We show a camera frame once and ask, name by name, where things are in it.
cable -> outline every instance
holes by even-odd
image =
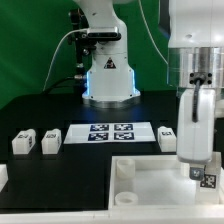
[[[198,98],[199,98],[200,87],[201,87],[201,81],[197,80],[195,84],[194,97],[193,97],[192,121],[194,123],[198,122]]]
[[[49,80],[49,78],[50,78],[51,70],[52,70],[52,67],[53,67],[55,58],[56,58],[56,56],[57,56],[57,53],[58,53],[58,51],[59,51],[59,49],[60,49],[62,43],[64,42],[65,38],[67,38],[69,35],[71,35],[71,34],[73,34],[73,33],[82,32],[82,31],[87,31],[87,29],[80,29],[80,30],[73,30],[73,31],[70,31],[70,32],[68,32],[68,33],[61,39],[61,41],[59,42],[59,44],[58,44],[58,46],[57,46],[57,48],[56,48],[56,50],[55,50],[55,52],[54,52],[54,56],[53,56],[53,58],[52,58],[52,60],[51,60],[51,64],[50,64],[50,68],[49,68],[49,71],[48,71],[48,74],[47,74],[47,78],[46,78],[45,83],[44,83],[43,92],[45,91],[46,86],[47,86],[47,82],[48,82],[48,80]]]
[[[151,31],[148,27],[148,24],[147,24],[147,21],[146,21],[146,18],[145,18],[145,14],[144,14],[144,11],[143,11],[143,8],[142,8],[142,2],[141,0],[138,0],[138,3],[139,3],[139,8],[140,8],[140,11],[141,11],[141,15],[142,15],[142,19],[144,21],[144,24],[145,24],[145,27],[146,27],[146,30],[148,32],[148,35],[149,35],[149,38],[151,39],[152,41],[152,44],[154,46],[154,48],[156,49],[157,53],[159,54],[159,56],[163,59],[163,61],[168,65],[168,62],[167,60],[163,57],[162,53],[160,52],[160,50],[158,49],[158,47],[156,46],[156,43],[152,37],[152,34],[151,34]]]
[[[57,81],[56,83],[54,83],[52,86],[50,86],[49,88],[45,89],[42,94],[44,95],[47,95],[48,93],[51,92],[52,89],[54,88],[58,88],[59,84],[63,83],[63,82],[66,82],[68,80],[74,80],[74,77],[66,77],[66,78],[63,78],[63,79],[60,79],[59,81]]]

small white block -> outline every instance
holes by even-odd
[[[157,137],[162,152],[176,152],[177,138],[172,128],[158,128]]]
[[[0,192],[8,181],[6,165],[0,165]]]
[[[41,145],[43,154],[57,154],[61,146],[61,131],[58,129],[47,131]]]
[[[36,143],[36,132],[33,129],[21,131],[12,141],[13,153],[28,154]]]

white plastic part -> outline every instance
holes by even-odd
[[[170,0],[169,48],[223,47],[223,0]]]
[[[117,176],[121,179],[135,177],[135,161],[133,159],[120,159],[117,161]]]
[[[7,181],[8,181],[8,173],[6,165],[0,165],[0,192],[6,185]]]
[[[134,71],[128,64],[127,27],[115,14],[112,0],[74,0],[84,14],[90,28],[117,27],[119,41],[98,43],[92,52],[92,67],[87,73],[85,100],[96,102],[121,102],[140,96],[135,89]],[[105,68],[110,62],[113,69]]]
[[[176,152],[177,138],[172,128],[158,128],[157,139],[162,152]]]
[[[118,206],[133,206],[138,204],[138,196],[132,192],[121,192],[115,197]]]
[[[12,141],[15,155],[28,154],[36,143],[36,132],[33,129],[21,131]]]
[[[181,96],[177,129],[177,155],[181,162],[207,164],[212,158],[216,93],[201,89],[198,122],[193,122],[193,89]]]
[[[47,131],[41,145],[43,154],[57,154],[61,146],[61,131],[59,129]]]

white cylinder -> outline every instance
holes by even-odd
[[[135,177],[135,161],[133,159],[119,159],[117,161],[117,176],[121,179]]]
[[[137,205],[138,196],[132,192],[121,192],[116,195],[115,204],[118,206]]]

black cable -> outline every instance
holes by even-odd
[[[66,82],[68,80],[74,80],[74,77],[66,77],[66,78],[60,79],[59,81],[57,81],[56,83],[54,83],[52,86],[50,86],[49,88],[45,89],[41,94],[47,95],[48,93],[51,92],[51,90],[53,90],[55,88],[58,88],[58,85],[59,84],[61,84],[63,82]]]
[[[192,112],[192,121],[195,123],[198,122],[198,98],[199,98],[200,87],[201,87],[201,81],[198,79],[195,83],[194,98],[193,98],[193,112]]]

